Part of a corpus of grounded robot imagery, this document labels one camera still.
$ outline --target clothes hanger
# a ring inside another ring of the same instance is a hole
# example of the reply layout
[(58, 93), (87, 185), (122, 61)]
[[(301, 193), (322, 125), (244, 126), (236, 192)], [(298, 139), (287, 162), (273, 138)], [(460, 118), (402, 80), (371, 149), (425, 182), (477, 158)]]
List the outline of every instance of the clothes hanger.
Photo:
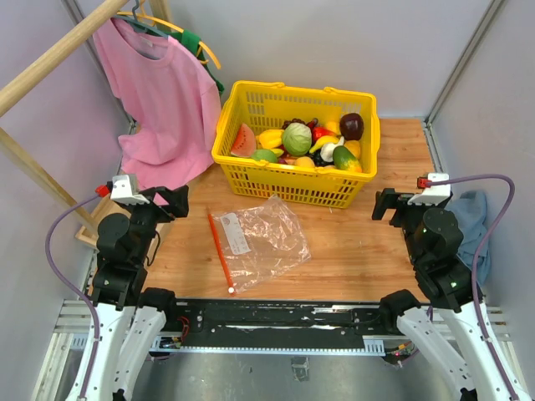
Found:
[(134, 19), (132, 18), (129, 18), (129, 17), (126, 17), (125, 15), (115, 15), (114, 18), (118, 18), (118, 19), (123, 19), (125, 20), (128, 24), (130, 24), (132, 26), (132, 28), (134, 29), (134, 31), (136, 32), (139, 32), (139, 33), (147, 33), (147, 32), (152, 32), (153, 34), (155, 34), (156, 36), (161, 36), (163, 38), (167, 38), (169, 35), (167, 35), (167, 33), (165, 32), (162, 32), (160, 29), (156, 29), (154, 28), (154, 25), (153, 26), (150, 26), (150, 25), (146, 25), (144, 23), (142, 23), (139, 19), (138, 19), (138, 16), (137, 14), (135, 13), (135, 10), (137, 10), (138, 8), (141, 7), (141, 11), (143, 13), (145, 13), (145, 10), (143, 9), (143, 3), (145, 2), (145, 0), (143, 0), (142, 3), (140, 3), (140, 0), (135, 0), (135, 6), (132, 8), (132, 12), (129, 14), (131, 15), (132, 17), (134, 17)]
[[(133, 16), (135, 13), (133, 12), (129, 12), (129, 11), (119, 11), (117, 13), (118, 16)], [(184, 29), (180, 28), (180, 27), (177, 27), (176, 25), (172, 24), (172, 23), (168, 23), (167, 21), (164, 21), (163, 19), (159, 19), (159, 18), (156, 18), (156, 17), (152, 17), (151, 15), (147, 15), (147, 14), (137, 14), (136, 15), (137, 18), (142, 18), (142, 19), (148, 19), (149, 21), (154, 21), (155, 23), (160, 23), (161, 25), (165, 25), (171, 29), (174, 29), (175, 31), (177, 32), (180, 32), (180, 33), (183, 33), (184, 32)], [(206, 53), (208, 54), (208, 56), (211, 58), (211, 61), (214, 62), (214, 64), (216, 65), (216, 68), (217, 69), (221, 69), (221, 64), (219, 63), (219, 60), (217, 59), (216, 55), (210, 50), (210, 48), (208, 46), (206, 46), (204, 44), (204, 42), (199, 42), (199, 46), (201, 47), (202, 50), (205, 50)]]

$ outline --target plastic basket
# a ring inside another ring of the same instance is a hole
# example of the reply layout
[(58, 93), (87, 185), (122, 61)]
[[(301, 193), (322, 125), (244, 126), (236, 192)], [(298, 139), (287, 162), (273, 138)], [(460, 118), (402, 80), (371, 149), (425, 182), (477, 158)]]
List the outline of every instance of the plastic basket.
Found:
[[(265, 129), (280, 129), (285, 119), (310, 121), (315, 117), (325, 123), (339, 121), (347, 113), (359, 113), (364, 120), (360, 140), (362, 173), (280, 165), (230, 154), (242, 123), (259, 135)], [(211, 153), (235, 194), (263, 198), (277, 194), (286, 201), (345, 208), (364, 183), (375, 177), (379, 146), (377, 102), (372, 94), (237, 81), (223, 107)]]

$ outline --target yellow pepper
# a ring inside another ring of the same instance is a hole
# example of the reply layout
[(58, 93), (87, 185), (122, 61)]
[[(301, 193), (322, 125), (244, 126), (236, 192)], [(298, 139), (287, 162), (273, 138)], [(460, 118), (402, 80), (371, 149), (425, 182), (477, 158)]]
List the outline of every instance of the yellow pepper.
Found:
[(314, 146), (310, 148), (308, 152), (314, 153), (316, 150), (323, 148), (325, 144), (337, 144), (338, 141), (339, 139), (335, 136), (330, 136), (330, 135), (322, 136), (321, 138), (318, 138)]
[(327, 124), (325, 124), (325, 128), (329, 131), (333, 131), (337, 135), (340, 135), (340, 124), (336, 121), (329, 121)]
[(263, 149), (277, 148), (283, 144), (284, 129), (266, 129), (259, 136), (258, 140)]

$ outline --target red connector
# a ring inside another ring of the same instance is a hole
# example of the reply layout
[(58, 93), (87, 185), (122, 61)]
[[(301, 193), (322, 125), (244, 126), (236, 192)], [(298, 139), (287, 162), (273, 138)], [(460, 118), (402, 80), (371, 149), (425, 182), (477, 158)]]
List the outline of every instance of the red connector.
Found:
[(430, 182), (431, 180), (428, 180), (426, 177), (418, 177), (418, 180), (416, 181), (416, 186), (421, 190), (424, 190), (425, 188), (431, 187), (431, 185), (429, 185)]
[(109, 194), (110, 189), (106, 185), (99, 185), (94, 191), (99, 194), (101, 198), (104, 198), (106, 195)]

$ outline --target clear plastic bag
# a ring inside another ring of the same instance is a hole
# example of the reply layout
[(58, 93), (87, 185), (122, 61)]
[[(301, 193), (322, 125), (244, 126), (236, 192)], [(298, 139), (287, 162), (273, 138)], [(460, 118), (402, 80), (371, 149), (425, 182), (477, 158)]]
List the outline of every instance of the clear plastic bag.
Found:
[(243, 292), (311, 257), (297, 216), (276, 195), (259, 207), (212, 217), (232, 280), (229, 292)]

